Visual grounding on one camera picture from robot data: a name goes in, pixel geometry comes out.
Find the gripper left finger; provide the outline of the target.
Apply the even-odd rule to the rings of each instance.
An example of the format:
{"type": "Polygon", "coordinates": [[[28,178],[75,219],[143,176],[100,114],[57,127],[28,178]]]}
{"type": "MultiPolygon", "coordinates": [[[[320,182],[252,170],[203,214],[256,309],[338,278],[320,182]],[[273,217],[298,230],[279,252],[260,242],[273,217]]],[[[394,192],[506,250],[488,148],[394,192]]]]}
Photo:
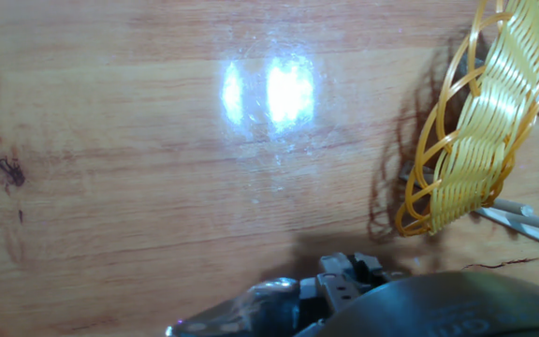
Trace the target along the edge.
{"type": "Polygon", "coordinates": [[[354,269],[345,254],[322,256],[319,265],[320,273],[299,282],[302,300],[322,299],[331,312],[339,312],[360,296],[357,285],[347,276],[354,269]]]}

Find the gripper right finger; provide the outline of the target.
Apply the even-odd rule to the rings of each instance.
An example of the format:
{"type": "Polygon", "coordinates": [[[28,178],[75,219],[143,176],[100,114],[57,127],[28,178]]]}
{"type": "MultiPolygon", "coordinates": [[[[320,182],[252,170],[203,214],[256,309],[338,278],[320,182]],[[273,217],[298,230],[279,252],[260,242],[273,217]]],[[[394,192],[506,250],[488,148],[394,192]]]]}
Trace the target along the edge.
{"type": "Polygon", "coordinates": [[[367,293],[392,281],[375,256],[354,253],[353,260],[355,279],[361,293],[367,293]]]}

